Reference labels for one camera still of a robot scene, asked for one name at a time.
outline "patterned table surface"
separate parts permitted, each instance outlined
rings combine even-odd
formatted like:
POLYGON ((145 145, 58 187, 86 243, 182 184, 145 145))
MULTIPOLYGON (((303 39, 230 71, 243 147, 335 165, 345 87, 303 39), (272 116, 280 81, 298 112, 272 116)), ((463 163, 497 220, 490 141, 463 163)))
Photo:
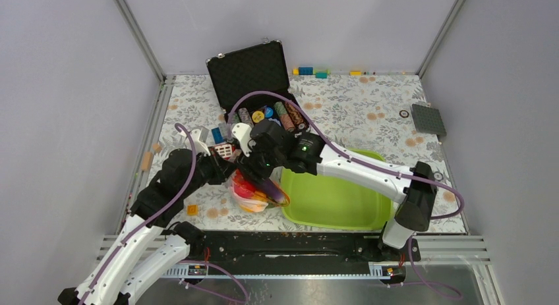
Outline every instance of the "patterned table surface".
MULTIPOLYGON (((292 76, 290 84, 299 104, 331 140, 348 148, 376 151, 391 163, 413 166, 423 161, 441 173, 442 182, 450 183, 436 135, 416 132, 411 116, 399 115, 413 103, 426 104, 417 76, 292 76)), ((154 156, 150 179, 172 150, 184 148, 175 123, 212 129, 223 121, 221 113, 209 76, 177 76, 159 137, 163 149, 154 156)), ((207 143, 213 142, 210 133, 207 143)), ((189 221, 211 230, 333 231, 292 223, 280 208, 244 212, 224 186, 203 186, 185 199, 185 207, 192 204, 198 205, 197 216, 183 210, 173 221, 189 221)), ((454 195, 440 190, 433 214, 450 213, 456 207, 454 195)), ((465 227, 457 216, 432 221, 429 232, 464 233, 465 227)))

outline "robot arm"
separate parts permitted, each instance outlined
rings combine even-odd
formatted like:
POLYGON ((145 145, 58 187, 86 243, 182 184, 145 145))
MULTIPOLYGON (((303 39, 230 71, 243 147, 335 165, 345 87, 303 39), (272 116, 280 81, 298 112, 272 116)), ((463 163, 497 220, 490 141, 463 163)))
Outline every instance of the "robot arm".
POLYGON ((266 119, 256 124, 252 130, 248 130, 247 127, 245 124, 236 124, 233 127, 233 135, 241 142, 244 153, 245 159, 239 160, 245 167, 243 175, 251 178, 253 183, 262 182, 263 177, 258 176, 262 172, 267 174, 265 177, 269 177, 266 170, 259 169, 267 165, 283 166, 296 173, 341 178, 373 189, 399 204, 396 216, 387 222, 382 231, 383 245, 401 249, 415 231, 428 230, 437 187, 382 173, 352 159, 360 159, 397 173, 413 173, 414 176, 434 180, 433 172, 426 163, 418 161, 414 167, 384 163, 334 144, 350 156, 346 159, 316 134, 303 132, 295 137, 266 119), (243 145, 243 142, 252 142, 252 146, 243 145), (247 167, 256 169, 250 171, 246 170, 247 167))
POLYGON ((131 215, 127 218, 119 238, 127 235, 137 225, 164 207, 183 187, 190 171, 191 161, 196 161, 193 179, 181 198, 157 219, 143 227, 123 245, 116 240, 97 269, 77 289, 65 289, 59 301, 61 304, 87 305, 134 304, 145 290, 167 269, 185 259, 189 253, 198 254, 200 247, 192 246, 195 240, 181 236, 170 237, 166 244, 152 254, 142 264, 133 267, 140 259, 147 243, 167 227, 171 219, 184 205, 183 199, 195 190, 208 184, 221 184, 236 170, 255 185, 263 185, 275 167, 285 167, 295 173, 326 175, 349 180, 378 191, 399 204, 393 220, 388 221, 382 230, 378 249, 383 255, 399 254, 406 240, 415 231, 428 229, 436 195, 436 187, 430 184, 401 179, 365 167, 352 159, 362 159, 391 171, 433 179, 431 168, 421 162, 406 167, 383 163, 337 146, 351 157, 338 155, 318 135, 304 132, 299 136, 287 132, 276 123, 263 120, 254 128, 239 123, 232 128, 233 137, 243 153, 230 163, 223 160, 212 148, 201 148, 203 153, 192 159, 188 149, 174 150, 162 165, 161 171, 152 179, 132 205, 131 215), (109 264, 106 258, 123 245, 109 264), (95 274, 107 267, 95 287, 88 287, 95 274))

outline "red object in bag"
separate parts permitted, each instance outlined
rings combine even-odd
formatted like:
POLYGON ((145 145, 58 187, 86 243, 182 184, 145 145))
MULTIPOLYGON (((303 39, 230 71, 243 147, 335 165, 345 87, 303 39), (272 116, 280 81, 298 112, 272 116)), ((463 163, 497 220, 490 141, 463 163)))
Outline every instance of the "red object in bag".
POLYGON ((233 190, 242 198, 252 198, 256 192, 254 185, 245 180, 239 170, 235 171, 235 176, 233 177, 233 190))

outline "lego brick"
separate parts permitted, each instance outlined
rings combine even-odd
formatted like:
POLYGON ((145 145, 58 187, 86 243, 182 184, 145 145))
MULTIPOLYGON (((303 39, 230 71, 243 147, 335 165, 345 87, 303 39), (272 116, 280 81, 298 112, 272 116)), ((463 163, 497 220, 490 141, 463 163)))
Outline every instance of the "lego brick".
POLYGON ((439 136, 446 136, 446 129, 442 122, 440 112, 432 107, 419 104, 411 106, 411 117, 418 132, 427 132, 439 136))
POLYGON ((218 146, 214 146, 214 150, 224 159, 229 159, 233 152, 235 151, 235 147, 231 144, 222 144, 218 146))
POLYGON ((312 67, 299 67, 299 75, 312 76, 312 67))
POLYGON ((197 206, 197 205, 189 205, 189 206, 187 206, 187 215, 188 215, 188 216, 196 216, 196 215, 198 215, 198 206, 197 206))
POLYGON ((225 140, 223 139, 223 136, 221 135, 220 129, 219 128, 214 128, 212 129, 212 136, 214 137, 214 142, 216 144, 221 144, 222 142, 224 142, 225 140))

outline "yellow poker chip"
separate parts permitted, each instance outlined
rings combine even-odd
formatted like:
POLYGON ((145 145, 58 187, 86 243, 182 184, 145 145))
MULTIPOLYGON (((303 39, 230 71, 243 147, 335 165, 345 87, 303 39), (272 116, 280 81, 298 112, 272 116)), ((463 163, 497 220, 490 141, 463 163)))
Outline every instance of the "yellow poker chip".
POLYGON ((264 119, 264 113, 261 111, 256 111, 252 114, 252 121, 254 123, 258 123, 260 122, 262 119, 264 119))

